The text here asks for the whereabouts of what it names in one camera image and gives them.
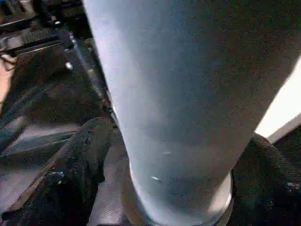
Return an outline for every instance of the gray pipe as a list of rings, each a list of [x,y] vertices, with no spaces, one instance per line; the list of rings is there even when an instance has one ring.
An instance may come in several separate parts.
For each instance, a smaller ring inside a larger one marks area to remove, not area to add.
[[[158,224],[213,225],[229,204],[230,170],[300,54],[296,14],[265,4],[85,2],[132,181]]]

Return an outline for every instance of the pipe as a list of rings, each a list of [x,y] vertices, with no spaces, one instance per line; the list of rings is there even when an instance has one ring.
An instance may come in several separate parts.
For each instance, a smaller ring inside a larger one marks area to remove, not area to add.
[[[300,55],[299,5],[238,4],[85,1],[131,178],[159,225],[219,219],[230,171]]]

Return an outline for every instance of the gray surface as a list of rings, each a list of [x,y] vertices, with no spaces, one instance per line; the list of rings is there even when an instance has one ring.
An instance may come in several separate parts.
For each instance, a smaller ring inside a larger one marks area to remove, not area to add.
[[[113,133],[111,141],[112,146],[104,163],[106,181],[98,186],[88,226],[125,225],[120,183],[128,157],[118,130]],[[50,156],[45,153],[18,153],[0,158],[0,213],[17,200]]]
[[[229,203],[226,176],[300,55],[293,6],[85,6],[144,209],[163,225],[212,225]]]

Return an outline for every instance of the metal bar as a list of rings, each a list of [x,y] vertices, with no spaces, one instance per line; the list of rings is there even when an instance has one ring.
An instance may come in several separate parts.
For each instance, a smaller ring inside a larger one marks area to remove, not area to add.
[[[157,224],[219,219],[229,172],[300,55],[300,3],[233,2],[85,1],[132,181]]]

